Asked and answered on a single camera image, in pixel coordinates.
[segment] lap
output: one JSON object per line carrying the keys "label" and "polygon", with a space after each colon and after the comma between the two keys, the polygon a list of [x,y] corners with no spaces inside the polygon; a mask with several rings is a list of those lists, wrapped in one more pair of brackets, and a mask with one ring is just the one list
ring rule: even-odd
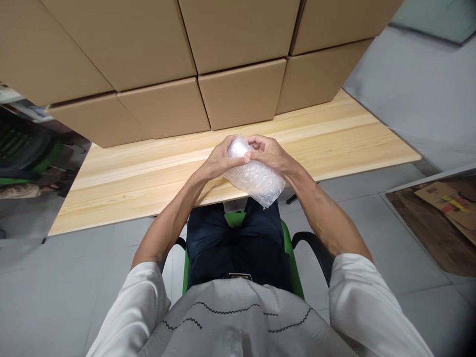
{"label": "lap", "polygon": [[277,202],[263,210],[249,198],[245,212],[242,226],[231,228],[222,203],[192,210],[186,243],[189,287],[228,273],[247,273],[259,284],[289,290],[289,256]]}
{"label": "lap", "polygon": [[225,219],[223,203],[194,208],[187,224],[187,251],[190,260],[207,249],[219,244],[233,244],[241,238],[265,238],[284,249],[277,202],[263,210],[258,202],[249,198],[245,212],[242,226],[233,229]]}

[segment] white shirt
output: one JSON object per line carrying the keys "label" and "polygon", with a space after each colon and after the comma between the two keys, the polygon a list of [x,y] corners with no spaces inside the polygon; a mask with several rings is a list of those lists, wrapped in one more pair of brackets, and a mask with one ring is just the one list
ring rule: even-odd
{"label": "white shirt", "polygon": [[169,308],[157,264],[137,265],[87,356],[432,356],[357,254],[334,261],[330,326],[294,294],[242,278],[194,286]]}

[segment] stacked cardboard boxes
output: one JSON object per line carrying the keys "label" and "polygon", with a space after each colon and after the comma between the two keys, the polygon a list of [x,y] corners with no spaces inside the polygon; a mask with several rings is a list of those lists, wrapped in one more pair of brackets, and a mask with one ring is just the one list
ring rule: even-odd
{"label": "stacked cardboard boxes", "polygon": [[302,0],[276,114],[331,101],[403,0]]}
{"label": "stacked cardboard boxes", "polygon": [[272,120],[332,100],[401,2],[5,0],[0,79],[102,147]]}

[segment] belt buckle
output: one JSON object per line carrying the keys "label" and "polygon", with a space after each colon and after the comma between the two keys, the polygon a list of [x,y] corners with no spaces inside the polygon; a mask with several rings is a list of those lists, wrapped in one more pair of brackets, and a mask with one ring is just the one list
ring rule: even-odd
{"label": "belt buckle", "polygon": [[250,281],[253,281],[253,278],[251,277],[251,274],[244,274],[244,273],[228,273],[228,279],[234,279],[234,278],[244,278]]}

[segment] forearm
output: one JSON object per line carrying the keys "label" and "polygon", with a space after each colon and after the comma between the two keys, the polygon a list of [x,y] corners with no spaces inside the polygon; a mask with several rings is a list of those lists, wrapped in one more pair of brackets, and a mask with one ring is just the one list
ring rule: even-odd
{"label": "forearm", "polygon": [[207,179],[195,172],[175,198],[157,216],[137,249],[132,266],[146,261],[163,261],[174,246]]}
{"label": "forearm", "polygon": [[352,220],[301,165],[285,175],[285,179],[296,193],[312,230],[331,254],[355,253],[372,261]]}

